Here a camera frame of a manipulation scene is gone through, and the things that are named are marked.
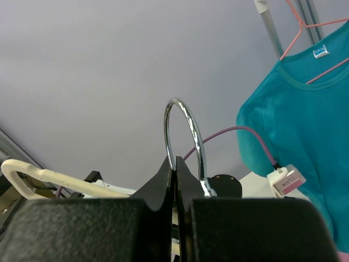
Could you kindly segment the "cream hanger with metal hook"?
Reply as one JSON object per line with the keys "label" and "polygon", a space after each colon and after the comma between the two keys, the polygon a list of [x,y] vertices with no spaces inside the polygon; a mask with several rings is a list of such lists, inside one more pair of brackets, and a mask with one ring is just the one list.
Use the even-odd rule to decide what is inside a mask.
{"label": "cream hanger with metal hook", "polygon": [[129,228],[116,223],[116,227],[124,229],[119,233],[120,244],[112,249],[118,255],[126,256],[125,261],[165,261],[171,259],[172,252],[172,203],[174,196],[173,183],[179,181],[179,161],[174,159],[170,141],[170,112],[177,106],[186,118],[195,143],[198,161],[198,182],[200,197],[214,197],[216,191],[207,179],[207,163],[203,140],[197,122],[189,107],[180,99],[172,98],[167,103],[164,113],[164,138],[167,158],[157,174],[134,196],[104,188],[83,180],[48,169],[39,169],[34,165],[20,160],[6,160],[1,165],[3,175],[28,200],[42,199],[43,196],[33,193],[19,178],[18,173],[24,173],[43,182],[56,183],[80,193],[85,193],[97,199],[111,199],[117,202],[117,218],[122,218],[125,211],[127,222],[133,222],[132,233]]}

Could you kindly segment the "pink t shirt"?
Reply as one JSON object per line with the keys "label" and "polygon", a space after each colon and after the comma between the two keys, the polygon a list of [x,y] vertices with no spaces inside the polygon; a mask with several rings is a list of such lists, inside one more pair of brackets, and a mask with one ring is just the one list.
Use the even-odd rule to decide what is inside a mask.
{"label": "pink t shirt", "polygon": [[344,252],[338,252],[338,257],[341,262],[349,262],[349,254]]}

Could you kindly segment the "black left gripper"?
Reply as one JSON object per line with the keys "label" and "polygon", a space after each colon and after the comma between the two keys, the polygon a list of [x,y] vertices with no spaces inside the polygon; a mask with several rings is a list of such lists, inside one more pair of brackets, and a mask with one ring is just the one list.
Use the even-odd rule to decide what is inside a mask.
{"label": "black left gripper", "polygon": [[219,174],[208,178],[210,186],[216,191],[218,197],[242,198],[243,187],[233,176]]}

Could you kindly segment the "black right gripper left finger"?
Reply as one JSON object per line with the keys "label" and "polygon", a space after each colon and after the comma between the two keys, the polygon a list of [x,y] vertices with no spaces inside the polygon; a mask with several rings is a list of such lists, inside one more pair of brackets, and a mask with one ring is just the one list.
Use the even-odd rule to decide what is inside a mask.
{"label": "black right gripper left finger", "polygon": [[120,223],[135,233],[115,200],[86,198],[28,200],[1,241],[1,261],[125,261],[112,249],[120,244]]}

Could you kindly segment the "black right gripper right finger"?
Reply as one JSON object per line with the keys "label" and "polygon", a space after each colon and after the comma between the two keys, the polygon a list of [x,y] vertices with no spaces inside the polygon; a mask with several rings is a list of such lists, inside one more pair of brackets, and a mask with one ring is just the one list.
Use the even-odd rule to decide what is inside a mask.
{"label": "black right gripper right finger", "polygon": [[316,208],[297,198],[205,197],[176,159],[181,261],[338,261]]}

